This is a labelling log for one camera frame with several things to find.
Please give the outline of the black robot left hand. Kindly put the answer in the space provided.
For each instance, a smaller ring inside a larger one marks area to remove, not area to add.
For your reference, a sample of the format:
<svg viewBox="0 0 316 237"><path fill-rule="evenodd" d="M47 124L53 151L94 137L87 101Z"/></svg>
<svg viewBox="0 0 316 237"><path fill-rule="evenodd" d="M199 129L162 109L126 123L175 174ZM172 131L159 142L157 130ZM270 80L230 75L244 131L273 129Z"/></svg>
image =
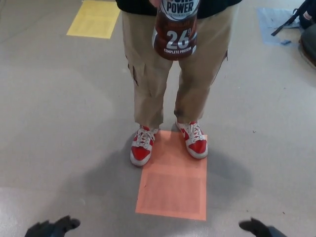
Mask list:
<svg viewBox="0 0 316 237"><path fill-rule="evenodd" d="M37 222L26 231L25 237L64 237L68 231L80 226L80 220L64 216L54 223L49 220Z"/></svg>

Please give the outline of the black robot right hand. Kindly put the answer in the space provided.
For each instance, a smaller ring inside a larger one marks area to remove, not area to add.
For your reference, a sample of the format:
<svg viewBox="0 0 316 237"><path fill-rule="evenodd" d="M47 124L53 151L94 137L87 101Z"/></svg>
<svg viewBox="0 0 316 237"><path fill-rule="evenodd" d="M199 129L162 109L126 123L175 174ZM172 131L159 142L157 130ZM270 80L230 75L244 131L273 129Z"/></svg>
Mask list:
<svg viewBox="0 0 316 237"><path fill-rule="evenodd" d="M258 219L251 217L249 220L239 222L239 227L250 232L256 237L286 237L286 235L274 226L267 226Z"/></svg>

